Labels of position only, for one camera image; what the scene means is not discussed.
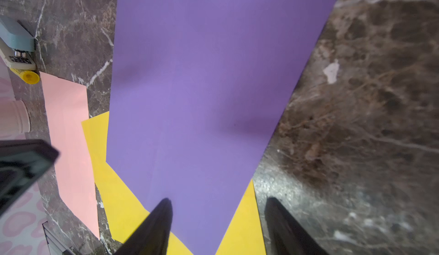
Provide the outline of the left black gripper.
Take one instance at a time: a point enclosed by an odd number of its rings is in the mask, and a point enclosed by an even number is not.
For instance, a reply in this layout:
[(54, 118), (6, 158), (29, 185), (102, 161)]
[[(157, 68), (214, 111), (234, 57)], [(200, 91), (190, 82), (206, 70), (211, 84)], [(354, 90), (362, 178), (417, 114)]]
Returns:
[(1, 141), (1, 214), (57, 161), (59, 151), (44, 140)]

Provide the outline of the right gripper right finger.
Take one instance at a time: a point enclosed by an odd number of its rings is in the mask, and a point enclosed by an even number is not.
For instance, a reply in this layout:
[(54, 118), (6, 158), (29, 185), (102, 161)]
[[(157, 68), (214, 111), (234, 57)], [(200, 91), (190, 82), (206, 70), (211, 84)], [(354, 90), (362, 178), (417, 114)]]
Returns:
[(277, 255), (328, 255), (275, 197), (266, 201), (265, 219)]

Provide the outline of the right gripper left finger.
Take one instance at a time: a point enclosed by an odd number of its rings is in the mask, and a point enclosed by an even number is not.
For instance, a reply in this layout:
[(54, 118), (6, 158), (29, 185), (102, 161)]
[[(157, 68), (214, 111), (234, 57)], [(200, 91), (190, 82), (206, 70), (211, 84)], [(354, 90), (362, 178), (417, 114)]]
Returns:
[(167, 254), (172, 220), (172, 203), (168, 198), (165, 198), (160, 201), (114, 255)]

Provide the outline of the purple paper sheet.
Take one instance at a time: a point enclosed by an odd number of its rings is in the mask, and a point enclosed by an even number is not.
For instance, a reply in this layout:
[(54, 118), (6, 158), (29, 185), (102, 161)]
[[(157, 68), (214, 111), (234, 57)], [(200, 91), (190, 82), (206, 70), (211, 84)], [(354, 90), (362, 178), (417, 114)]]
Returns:
[(117, 0), (106, 162), (216, 253), (336, 0)]

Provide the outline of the yellow paper sheet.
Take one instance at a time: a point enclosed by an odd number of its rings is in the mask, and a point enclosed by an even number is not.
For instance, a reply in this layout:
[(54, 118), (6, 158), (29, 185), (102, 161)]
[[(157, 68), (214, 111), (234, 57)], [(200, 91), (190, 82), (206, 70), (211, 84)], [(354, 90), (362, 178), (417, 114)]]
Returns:
[[(104, 203), (112, 239), (123, 244), (147, 218), (149, 212), (106, 163), (108, 126), (108, 112), (82, 122), (94, 180)], [(266, 254), (253, 183), (249, 184), (217, 254)]]

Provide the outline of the pink pencil cup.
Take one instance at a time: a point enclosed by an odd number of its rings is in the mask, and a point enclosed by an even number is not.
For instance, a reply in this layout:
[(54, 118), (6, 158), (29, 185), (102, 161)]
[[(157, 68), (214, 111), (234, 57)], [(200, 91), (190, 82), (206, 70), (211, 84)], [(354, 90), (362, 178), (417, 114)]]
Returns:
[(31, 131), (30, 117), (21, 100), (1, 102), (1, 140), (13, 140)]

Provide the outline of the pink paper sheet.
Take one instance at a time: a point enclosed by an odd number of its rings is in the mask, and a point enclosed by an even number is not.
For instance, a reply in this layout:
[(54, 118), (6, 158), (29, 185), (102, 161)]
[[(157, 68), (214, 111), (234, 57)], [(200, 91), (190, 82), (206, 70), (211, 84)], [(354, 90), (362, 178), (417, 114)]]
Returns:
[(93, 167), (82, 129), (89, 118), (87, 89), (51, 74), (40, 77), (50, 142), (59, 150), (55, 171), (60, 198), (99, 237)]

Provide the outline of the yellow highlighter marker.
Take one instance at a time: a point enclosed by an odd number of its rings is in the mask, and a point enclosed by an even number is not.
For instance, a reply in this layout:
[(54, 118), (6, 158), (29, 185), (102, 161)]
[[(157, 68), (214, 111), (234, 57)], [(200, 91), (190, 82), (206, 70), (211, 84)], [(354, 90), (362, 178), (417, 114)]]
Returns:
[(14, 68), (10, 68), (10, 70), (27, 84), (34, 85), (40, 82), (39, 74), (34, 71)]

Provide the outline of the grey blue stapler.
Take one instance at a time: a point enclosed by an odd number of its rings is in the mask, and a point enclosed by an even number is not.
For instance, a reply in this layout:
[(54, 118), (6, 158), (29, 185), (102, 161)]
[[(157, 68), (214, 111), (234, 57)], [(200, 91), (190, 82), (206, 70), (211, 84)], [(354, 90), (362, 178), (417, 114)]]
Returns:
[(1, 15), (1, 59), (10, 69), (35, 71), (35, 38), (14, 19)]

